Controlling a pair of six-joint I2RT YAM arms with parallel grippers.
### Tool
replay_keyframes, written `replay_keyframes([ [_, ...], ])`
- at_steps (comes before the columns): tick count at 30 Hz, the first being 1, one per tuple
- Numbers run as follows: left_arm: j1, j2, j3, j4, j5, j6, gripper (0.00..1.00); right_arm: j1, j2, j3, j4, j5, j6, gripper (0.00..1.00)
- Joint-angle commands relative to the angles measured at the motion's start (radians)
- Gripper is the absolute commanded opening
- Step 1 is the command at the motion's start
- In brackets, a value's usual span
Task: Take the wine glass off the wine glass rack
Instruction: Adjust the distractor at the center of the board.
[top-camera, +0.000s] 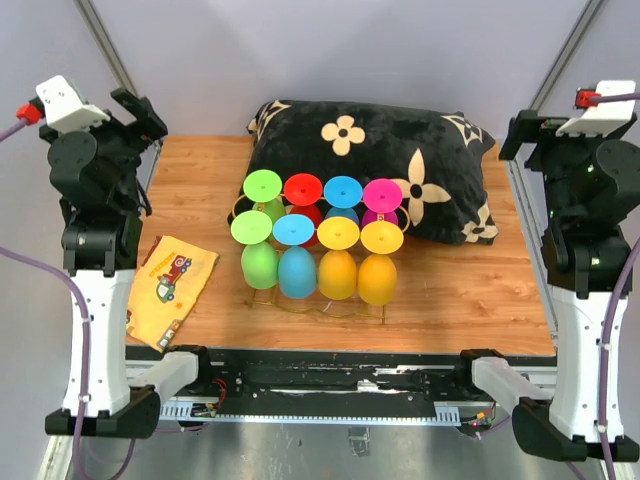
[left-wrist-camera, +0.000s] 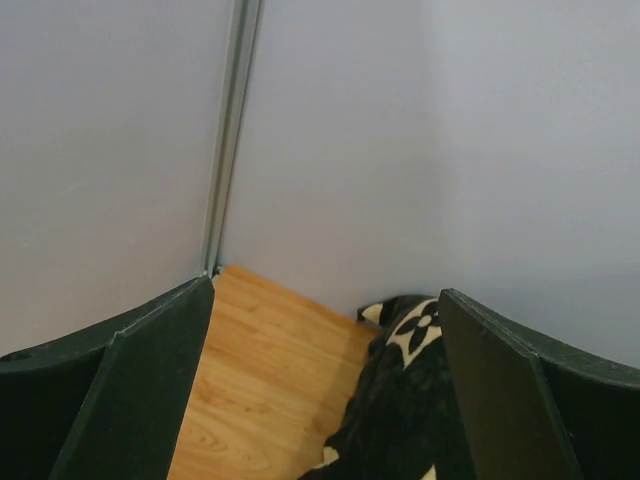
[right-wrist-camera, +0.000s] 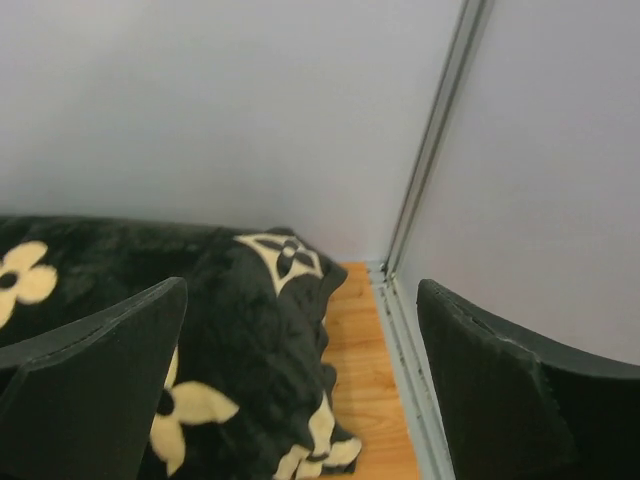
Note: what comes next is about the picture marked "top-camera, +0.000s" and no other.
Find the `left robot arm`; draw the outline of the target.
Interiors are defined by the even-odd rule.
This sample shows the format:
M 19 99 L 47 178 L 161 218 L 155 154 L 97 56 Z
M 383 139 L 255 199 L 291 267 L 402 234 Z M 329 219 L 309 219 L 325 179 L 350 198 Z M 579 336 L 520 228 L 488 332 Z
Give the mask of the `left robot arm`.
M 84 100 L 62 76 L 36 89 L 44 109 L 50 181 L 65 228 L 63 278 L 74 299 L 71 367 L 50 435 L 146 439 L 161 408 L 180 390 L 200 396 L 214 383 L 201 346 L 171 348 L 136 378 L 126 373 L 126 311 L 135 277 L 142 218 L 150 212 L 137 170 L 142 154 L 167 134 L 150 101 L 124 88 L 112 98 L 132 121 Z

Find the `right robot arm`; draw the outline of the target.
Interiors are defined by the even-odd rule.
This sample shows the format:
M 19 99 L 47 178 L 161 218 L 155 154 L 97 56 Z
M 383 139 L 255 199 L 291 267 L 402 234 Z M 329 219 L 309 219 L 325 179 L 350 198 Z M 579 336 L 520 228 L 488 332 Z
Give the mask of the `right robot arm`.
M 635 462 L 639 446 L 618 407 L 618 346 L 639 249 L 621 222 L 639 204 L 639 149 L 625 140 L 634 113 L 613 119 L 523 110 L 509 124 L 500 158 L 523 144 L 526 167 L 543 176 L 547 226 L 541 254 L 557 327 L 553 392 L 527 380 L 494 350 L 465 350 L 453 375 L 466 400 L 487 394 L 511 416 L 520 448 L 560 462 Z

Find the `yellow wine glass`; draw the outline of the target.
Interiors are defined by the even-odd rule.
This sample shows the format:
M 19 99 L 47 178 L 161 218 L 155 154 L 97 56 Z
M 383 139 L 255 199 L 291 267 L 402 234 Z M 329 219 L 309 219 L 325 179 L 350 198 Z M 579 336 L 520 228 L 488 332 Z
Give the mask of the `yellow wine glass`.
M 318 265 L 318 288 L 331 300 L 347 299 L 356 290 L 357 265 L 349 249 L 359 241 L 359 227 L 348 218 L 331 217 L 320 224 L 317 236 L 327 249 Z
M 394 297 L 397 269 L 391 254 L 404 243 L 404 234 L 394 223 L 376 220 L 361 231 L 361 243 L 369 252 L 358 272 L 358 294 L 370 305 L 384 306 Z

